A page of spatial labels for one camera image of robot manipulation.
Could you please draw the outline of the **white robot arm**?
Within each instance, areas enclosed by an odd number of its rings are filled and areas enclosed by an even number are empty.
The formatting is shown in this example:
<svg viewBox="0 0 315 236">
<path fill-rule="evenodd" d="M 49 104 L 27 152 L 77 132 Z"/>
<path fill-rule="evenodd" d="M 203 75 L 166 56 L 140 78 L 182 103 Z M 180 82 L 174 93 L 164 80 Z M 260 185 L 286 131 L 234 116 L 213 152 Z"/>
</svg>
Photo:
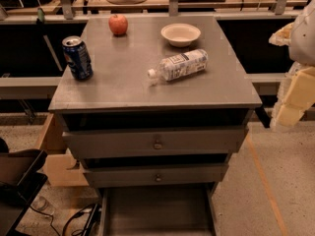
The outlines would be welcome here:
<svg viewBox="0 0 315 236">
<path fill-rule="evenodd" d="M 312 0 L 293 23 L 279 29 L 269 38 L 277 46 L 288 46 L 293 61 L 278 90 L 278 101 L 272 111 L 272 127 L 295 126 L 315 103 L 315 0 Z"/>
</svg>

